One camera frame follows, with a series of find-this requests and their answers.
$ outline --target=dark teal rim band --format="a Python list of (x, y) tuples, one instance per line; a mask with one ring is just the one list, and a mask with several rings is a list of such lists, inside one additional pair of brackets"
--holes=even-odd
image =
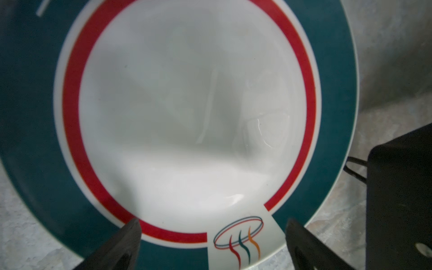
[[(84, 197), (58, 145), (53, 81), (66, 34), (86, 0), (17, 1), (0, 18), (0, 156), (21, 198), (61, 242), (86, 257), (118, 228)], [(273, 217), (305, 224), (331, 189), (349, 147), (356, 115), (353, 42), (339, 0), (286, 0), (312, 45), (320, 73), (322, 116), (309, 168)], [(137, 269), (208, 269), (207, 249), (141, 242)]]

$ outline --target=white plate center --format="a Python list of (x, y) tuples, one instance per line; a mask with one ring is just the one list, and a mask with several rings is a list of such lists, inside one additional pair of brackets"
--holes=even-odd
[(118, 203), (201, 232), (279, 189), (302, 144), (305, 88), (286, 37), (253, 3), (137, 1), (96, 42), (79, 117)]

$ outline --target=orange wavy line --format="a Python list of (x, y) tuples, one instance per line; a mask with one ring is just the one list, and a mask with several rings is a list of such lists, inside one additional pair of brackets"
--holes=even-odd
[(250, 227), (249, 227), (249, 231), (248, 231), (248, 238), (249, 238), (249, 241), (252, 244), (254, 244), (254, 246), (257, 248), (257, 250), (258, 250), (258, 259), (260, 259), (261, 258), (260, 246), (258, 245), (257, 242), (255, 242), (254, 240), (252, 240), (252, 237), (251, 237), (251, 228)]

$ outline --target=logo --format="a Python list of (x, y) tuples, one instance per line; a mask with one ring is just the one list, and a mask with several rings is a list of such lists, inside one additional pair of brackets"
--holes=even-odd
[(258, 254), (258, 260), (261, 258), (261, 250), (259, 244), (253, 239), (264, 227), (262, 218), (258, 216), (248, 216), (236, 220), (222, 230), (220, 230), (215, 238), (213, 244), (217, 249), (229, 249), (238, 260), (238, 269), (241, 268), (240, 254), (234, 249), (237, 246), (244, 249), (248, 254), (248, 264), (251, 264), (251, 252)]

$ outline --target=white line mark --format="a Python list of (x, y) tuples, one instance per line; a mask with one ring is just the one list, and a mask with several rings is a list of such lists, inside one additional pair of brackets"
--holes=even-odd
[(263, 142), (264, 142), (265, 144), (267, 144), (268, 147), (273, 148), (273, 146), (271, 146), (270, 144), (268, 144), (268, 143), (266, 142), (266, 140), (264, 140), (264, 136), (263, 136), (263, 133), (261, 132), (261, 128), (260, 128), (260, 125), (261, 125), (261, 123), (260, 123), (260, 119), (257, 119), (257, 120), (258, 120), (258, 130), (260, 131), (260, 135), (261, 135), (261, 138), (263, 139)]
[(48, 7), (48, 4), (51, 2), (51, 0), (43, 0), (41, 5), (39, 6), (38, 10), (36, 10), (36, 15), (38, 17), (42, 17), (42, 15), (44, 14), (45, 10)]
[(210, 112), (212, 111), (213, 107), (213, 98), (215, 96), (216, 91), (216, 81), (218, 77), (218, 70), (217, 68), (213, 69), (211, 77), (210, 77), (210, 91), (209, 95), (207, 96), (207, 104), (206, 104), (206, 112), (204, 115), (204, 125), (203, 125), (203, 131), (201, 132), (201, 135), (198, 137), (196, 144), (202, 143), (204, 140), (204, 136), (206, 135), (207, 129), (209, 128), (210, 123)]

